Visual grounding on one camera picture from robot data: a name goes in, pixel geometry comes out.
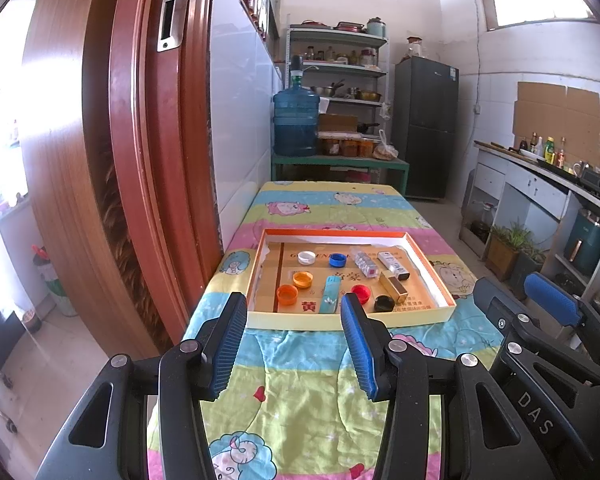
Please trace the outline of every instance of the blue water bottle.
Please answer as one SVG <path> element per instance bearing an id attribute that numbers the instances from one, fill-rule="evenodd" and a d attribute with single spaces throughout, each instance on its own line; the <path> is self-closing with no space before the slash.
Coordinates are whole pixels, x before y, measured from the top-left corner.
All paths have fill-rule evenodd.
<path id="1" fill-rule="evenodd" d="M 273 96 L 273 150 L 284 156 L 315 155 L 320 96 L 302 88 L 302 56 L 291 59 L 291 88 Z"/>

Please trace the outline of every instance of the drawer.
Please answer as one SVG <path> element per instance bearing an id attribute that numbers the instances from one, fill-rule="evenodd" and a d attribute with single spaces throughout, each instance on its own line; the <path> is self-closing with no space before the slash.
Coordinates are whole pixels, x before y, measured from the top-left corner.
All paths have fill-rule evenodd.
<path id="1" fill-rule="evenodd" d="M 475 168 L 474 186 L 499 200 L 504 187 L 504 174 L 478 164 Z"/>
<path id="2" fill-rule="evenodd" d="M 478 152 L 478 164 L 483 164 L 500 173 L 507 173 L 507 168 L 509 167 L 509 161 L 507 159 L 493 155 L 493 153 L 484 152 L 483 150 Z"/>
<path id="3" fill-rule="evenodd" d="M 524 170 L 516 164 L 509 166 L 506 182 L 527 195 L 557 219 L 562 218 L 562 210 L 564 209 L 567 195 L 557 189 L 557 187 L 552 186 L 536 174 Z"/>
<path id="4" fill-rule="evenodd" d="M 539 176 L 533 176 L 534 182 L 531 185 L 533 193 L 530 195 L 534 202 L 540 207 L 545 208 L 558 220 L 562 218 L 564 203 L 567 201 L 567 195 L 561 192 L 557 187 L 552 186 Z"/>

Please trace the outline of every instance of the black bottle cap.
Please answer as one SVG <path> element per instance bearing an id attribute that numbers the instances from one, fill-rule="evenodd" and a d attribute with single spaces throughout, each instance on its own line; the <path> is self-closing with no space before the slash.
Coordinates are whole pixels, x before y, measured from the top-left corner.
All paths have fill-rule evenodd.
<path id="1" fill-rule="evenodd" d="M 391 296 L 378 296 L 374 302 L 374 312 L 391 312 L 394 306 L 395 301 Z"/>
<path id="2" fill-rule="evenodd" d="M 293 56 L 291 58 L 291 70 L 302 70 L 302 56 Z"/>

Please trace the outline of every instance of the plant pot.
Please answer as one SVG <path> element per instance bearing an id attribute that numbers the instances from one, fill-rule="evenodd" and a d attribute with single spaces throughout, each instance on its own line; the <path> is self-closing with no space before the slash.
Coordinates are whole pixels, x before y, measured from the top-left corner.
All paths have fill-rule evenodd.
<path id="1" fill-rule="evenodd" d="M 513 267 L 509 285 L 513 291 L 513 295 L 520 301 L 526 299 L 525 280 L 532 272 L 540 272 L 542 264 L 536 262 L 531 256 L 526 253 L 520 253 L 516 260 L 516 265 Z"/>
<path id="2" fill-rule="evenodd" d="M 509 279 L 518 254 L 519 251 L 512 249 L 498 237 L 492 236 L 485 266 L 496 275 L 496 278 L 504 282 Z"/>

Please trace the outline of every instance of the potted plant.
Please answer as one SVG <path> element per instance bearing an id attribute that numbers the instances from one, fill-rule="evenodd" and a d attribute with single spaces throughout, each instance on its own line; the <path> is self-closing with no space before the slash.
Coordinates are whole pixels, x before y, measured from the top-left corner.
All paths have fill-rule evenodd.
<path id="1" fill-rule="evenodd" d="M 520 301 L 526 298 L 526 277 L 533 272 L 539 272 L 545 260 L 544 251 L 541 251 L 532 243 L 527 243 L 522 247 L 522 252 L 518 255 L 509 280 L 513 295 Z"/>
<path id="2" fill-rule="evenodd" d="M 510 228 L 491 227 L 491 242 L 485 266 L 501 282 L 511 276 L 518 254 L 529 243 L 530 236 L 531 231 L 518 222 L 512 223 Z"/>

